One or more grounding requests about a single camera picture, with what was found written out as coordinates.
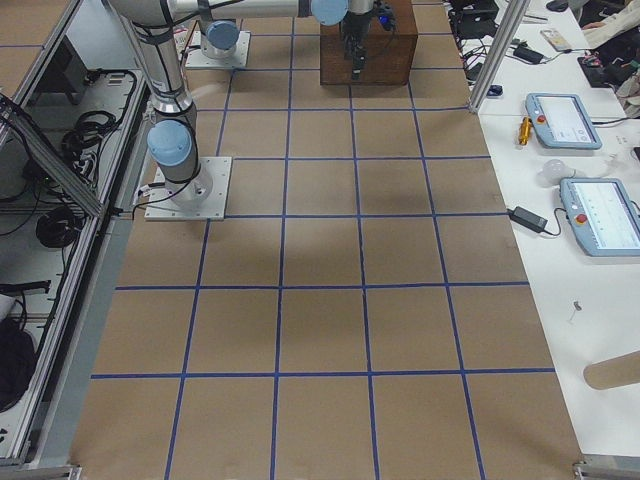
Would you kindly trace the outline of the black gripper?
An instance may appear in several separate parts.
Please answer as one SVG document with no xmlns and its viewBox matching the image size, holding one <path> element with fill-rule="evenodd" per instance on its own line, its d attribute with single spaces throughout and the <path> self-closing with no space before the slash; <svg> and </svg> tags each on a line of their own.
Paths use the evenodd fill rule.
<svg viewBox="0 0 640 480">
<path fill-rule="evenodd" d="M 372 10 L 366 13 L 348 11 L 340 23 L 340 37 L 345 58 L 352 60 L 352 80 L 359 80 L 366 60 L 364 41 L 369 33 Z"/>
</svg>

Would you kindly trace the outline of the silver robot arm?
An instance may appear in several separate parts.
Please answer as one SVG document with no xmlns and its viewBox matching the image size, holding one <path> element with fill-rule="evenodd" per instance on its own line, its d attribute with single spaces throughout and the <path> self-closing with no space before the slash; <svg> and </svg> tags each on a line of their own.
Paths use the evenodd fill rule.
<svg viewBox="0 0 640 480">
<path fill-rule="evenodd" d="M 244 18 L 304 18 L 325 26 L 346 23 L 359 48 L 378 1 L 112 1 L 130 29 L 130 41 L 152 92 L 157 124 L 147 136 L 149 151 L 164 175 L 168 199 L 196 207 L 213 189 L 196 141 L 197 109 L 186 86 L 174 27 L 195 18 L 204 27 L 203 49 L 230 51 L 237 43 L 235 21 Z"/>
<path fill-rule="evenodd" d="M 240 30 L 235 19 L 200 20 L 201 50 L 212 59 L 226 58 L 236 50 Z"/>
</svg>

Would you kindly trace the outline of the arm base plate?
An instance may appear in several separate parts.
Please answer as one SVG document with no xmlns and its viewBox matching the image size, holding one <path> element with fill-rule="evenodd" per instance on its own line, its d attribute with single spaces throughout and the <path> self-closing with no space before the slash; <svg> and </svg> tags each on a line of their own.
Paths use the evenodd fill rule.
<svg viewBox="0 0 640 480">
<path fill-rule="evenodd" d="M 148 221 L 223 220 L 231 169 L 231 157 L 201 157 L 199 174 L 182 189 L 180 185 L 166 183 L 157 168 L 154 181 L 161 186 L 150 191 L 144 218 Z"/>
<path fill-rule="evenodd" d="M 244 69 L 247 65 L 249 55 L 249 44 L 251 34 L 248 31 L 241 31 L 236 45 L 229 50 L 221 50 L 205 44 L 202 49 L 201 32 L 196 30 L 189 42 L 185 68 L 199 70 L 232 70 Z"/>
</svg>

